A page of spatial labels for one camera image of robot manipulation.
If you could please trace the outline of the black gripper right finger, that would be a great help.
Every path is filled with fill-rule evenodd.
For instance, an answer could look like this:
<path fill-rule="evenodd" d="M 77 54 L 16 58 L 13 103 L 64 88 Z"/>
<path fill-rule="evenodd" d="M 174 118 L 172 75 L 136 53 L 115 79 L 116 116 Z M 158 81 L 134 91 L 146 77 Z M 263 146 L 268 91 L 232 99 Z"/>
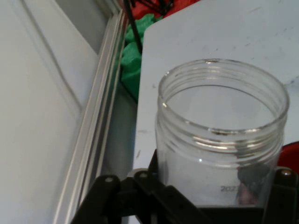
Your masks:
<path fill-rule="evenodd" d="M 263 215 L 264 224 L 299 222 L 299 176 L 286 167 L 278 167 Z"/>

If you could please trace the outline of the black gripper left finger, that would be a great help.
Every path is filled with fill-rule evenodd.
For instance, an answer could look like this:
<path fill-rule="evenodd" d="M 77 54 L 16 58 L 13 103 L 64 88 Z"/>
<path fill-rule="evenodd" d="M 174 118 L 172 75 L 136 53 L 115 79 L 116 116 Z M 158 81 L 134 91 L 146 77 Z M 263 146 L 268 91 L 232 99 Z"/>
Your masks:
<path fill-rule="evenodd" d="M 175 187 L 157 178 L 157 153 L 147 169 L 120 180 L 115 175 L 97 177 L 71 223 L 120 224 L 136 216 L 142 224 L 208 224 L 210 219 Z"/>

